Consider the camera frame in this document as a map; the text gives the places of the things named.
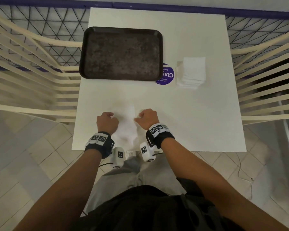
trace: stack of paper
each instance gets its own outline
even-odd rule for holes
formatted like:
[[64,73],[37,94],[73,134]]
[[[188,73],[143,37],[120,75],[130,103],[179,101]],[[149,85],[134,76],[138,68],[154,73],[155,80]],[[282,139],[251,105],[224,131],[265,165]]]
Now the stack of paper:
[[206,58],[184,58],[177,67],[177,85],[197,89],[206,80]]

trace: grey pants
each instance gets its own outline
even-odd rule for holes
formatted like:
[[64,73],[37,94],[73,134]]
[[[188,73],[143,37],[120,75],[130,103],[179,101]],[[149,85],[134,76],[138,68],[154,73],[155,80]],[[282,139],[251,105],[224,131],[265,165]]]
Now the grey pants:
[[152,162],[132,157],[124,161],[123,167],[101,176],[92,188],[84,212],[88,213],[125,190],[140,185],[154,186],[168,195],[186,193],[164,154],[157,155]]

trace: tabletop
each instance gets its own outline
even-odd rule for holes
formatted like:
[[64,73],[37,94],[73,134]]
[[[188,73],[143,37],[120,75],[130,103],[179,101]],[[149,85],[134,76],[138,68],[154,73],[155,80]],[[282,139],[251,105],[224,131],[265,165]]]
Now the tabletop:
[[224,15],[91,8],[88,26],[158,30],[170,71],[184,57],[206,57],[206,82],[195,90],[175,78],[159,85],[82,77],[72,150],[83,150],[97,132],[96,116],[113,111],[121,118],[115,146],[139,151],[145,131],[132,118],[151,108],[190,151],[246,151]]

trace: brown tray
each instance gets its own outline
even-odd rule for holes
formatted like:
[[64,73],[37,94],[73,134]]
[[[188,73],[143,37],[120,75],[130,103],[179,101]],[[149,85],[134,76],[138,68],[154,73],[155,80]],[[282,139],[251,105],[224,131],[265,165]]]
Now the brown tray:
[[84,78],[156,81],[163,76],[163,38],[157,30],[89,27],[79,72]]

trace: white wall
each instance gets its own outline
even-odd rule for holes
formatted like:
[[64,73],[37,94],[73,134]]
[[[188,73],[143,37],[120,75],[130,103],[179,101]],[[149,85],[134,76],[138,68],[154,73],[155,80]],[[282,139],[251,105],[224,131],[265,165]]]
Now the white wall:
[[87,0],[288,11],[289,0]]

